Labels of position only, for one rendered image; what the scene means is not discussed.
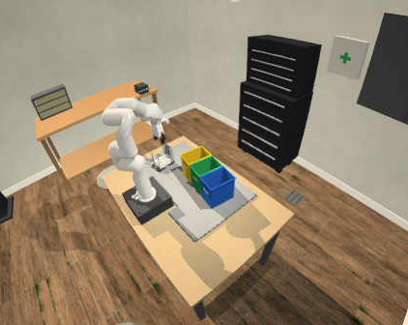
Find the blue bin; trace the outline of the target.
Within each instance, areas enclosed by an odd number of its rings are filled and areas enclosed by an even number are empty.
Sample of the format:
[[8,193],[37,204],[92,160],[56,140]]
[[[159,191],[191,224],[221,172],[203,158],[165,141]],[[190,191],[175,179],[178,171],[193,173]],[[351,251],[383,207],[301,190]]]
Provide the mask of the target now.
[[212,209],[234,197],[236,177],[224,166],[199,178],[202,197]]

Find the green bin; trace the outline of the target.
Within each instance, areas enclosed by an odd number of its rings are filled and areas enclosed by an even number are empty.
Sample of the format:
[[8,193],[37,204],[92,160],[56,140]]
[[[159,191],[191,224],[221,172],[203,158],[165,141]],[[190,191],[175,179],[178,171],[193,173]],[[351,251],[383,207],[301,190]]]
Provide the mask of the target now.
[[[201,161],[189,165],[191,183],[200,195],[202,194],[201,194],[201,182],[199,177],[209,172],[212,172],[222,166],[223,165],[213,156],[210,156],[208,158],[205,158]],[[192,171],[192,169],[194,171]]]

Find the yellow open-top bin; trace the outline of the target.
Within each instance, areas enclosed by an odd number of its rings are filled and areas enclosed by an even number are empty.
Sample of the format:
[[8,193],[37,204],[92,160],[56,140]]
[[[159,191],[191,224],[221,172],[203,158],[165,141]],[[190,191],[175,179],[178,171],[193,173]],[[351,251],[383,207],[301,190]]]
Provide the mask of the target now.
[[197,147],[180,155],[182,161],[183,174],[186,176],[190,183],[191,176],[189,165],[201,161],[210,156],[212,155],[203,146]]

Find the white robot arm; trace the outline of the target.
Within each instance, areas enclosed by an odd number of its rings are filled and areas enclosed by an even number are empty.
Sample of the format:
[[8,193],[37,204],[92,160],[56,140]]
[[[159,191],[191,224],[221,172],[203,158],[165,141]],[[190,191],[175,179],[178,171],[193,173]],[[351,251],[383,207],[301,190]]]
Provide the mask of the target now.
[[152,188],[148,173],[145,171],[145,159],[137,155],[137,147],[131,134],[134,115],[143,121],[150,121],[152,125],[157,125],[160,122],[169,124],[169,120],[162,117],[162,111],[159,110],[156,103],[141,104],[135,98],[116,99],[102,114],[102,121],[105,125],[121,125],[115,137],[117,142],[112,141],[109,144],[110,158],[118,170],[133,172],[132,179],[137,191],[132,199],[136,197],[141,202],[149,202],[155,198],[157,193]]

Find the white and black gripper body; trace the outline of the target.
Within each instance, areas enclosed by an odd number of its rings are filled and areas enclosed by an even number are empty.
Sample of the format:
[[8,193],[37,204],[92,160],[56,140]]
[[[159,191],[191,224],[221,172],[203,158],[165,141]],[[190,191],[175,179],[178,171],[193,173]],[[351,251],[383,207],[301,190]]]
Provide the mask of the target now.
[[163,127],[162,127],[161,122],[159,124],[157,124],[157,125],[152,125],[151,124],[151,131],[152,131],[152,134],[154,136],[160,138],[160,136],[161,136],[160,132],[163,132]]

